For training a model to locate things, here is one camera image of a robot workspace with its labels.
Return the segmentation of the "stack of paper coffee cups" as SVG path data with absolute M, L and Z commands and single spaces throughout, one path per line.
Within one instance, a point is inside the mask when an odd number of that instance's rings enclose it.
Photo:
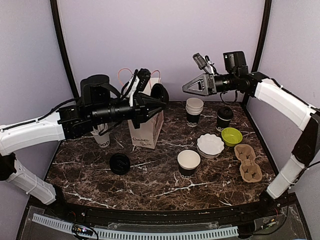
M 187 99 L 185 109 L 186 121 L 189 127 L 193 128 L 197 126 L 203 108 L 204 102 L 201 99 L 196 97 L 191 97 Z

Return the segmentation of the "black cup lid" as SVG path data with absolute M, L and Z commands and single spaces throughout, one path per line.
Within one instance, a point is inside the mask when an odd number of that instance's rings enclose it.
M 168 104 L 170 97 L 167 89 L 161 83 L 155 83 L 151 88 L 150 96 Z

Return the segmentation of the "black paper coffee cup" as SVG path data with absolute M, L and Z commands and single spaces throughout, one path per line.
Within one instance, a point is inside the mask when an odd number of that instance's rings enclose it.
M 183 150 L 177 156 L 178 170 L 182 178 L 190 178 L 201 163 L 200 155 L 193 150 Z
M 227 128 L 234 117 L 234 113 L 229 107 L 221 107 L 217 111 L 216 129 L 221 132 Z

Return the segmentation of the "stack of black cup lids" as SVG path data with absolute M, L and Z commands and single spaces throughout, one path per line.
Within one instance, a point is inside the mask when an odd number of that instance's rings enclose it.
M 123 153 L 115 153 L 109 159 L 110 170 L 116 175 L 125 175 L 131 167 L 130 159 Z

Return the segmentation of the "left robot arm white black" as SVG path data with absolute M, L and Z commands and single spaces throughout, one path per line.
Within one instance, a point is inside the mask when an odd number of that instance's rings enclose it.
M 156 83 L 145 94 L 151 74 L 142 69 L 134 73 L 127 89 L 118 91 L 107 75 L 97 74 L 80 83 L 81 96 L 60 103 L 44 116 L 0 127 L 0 178 L 24 190 L 26 194 L 51 205 L 60 218 L 67 218 L 70 206 L 64 202 L 62 190 L 41 180 L 16 158 L 15 151 L 47 142 L 77 139 L 99 125 L 118 126 L 130 120 L 135 128 L 163 111 L 169 94 Z

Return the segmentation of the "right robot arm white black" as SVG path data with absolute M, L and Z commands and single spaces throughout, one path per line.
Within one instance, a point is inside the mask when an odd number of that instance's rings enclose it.
M 320 110 L 298 98 L 279 83 L 261 72 L 214 75 L 203 73 L 182 86 L 188 94 L 211 96 L 240 91 L 264 102 L 287 117 L 301 131 L 289 160 L 266 188 L 272 198 L 279 198 L 313 165 L 320 150 Z

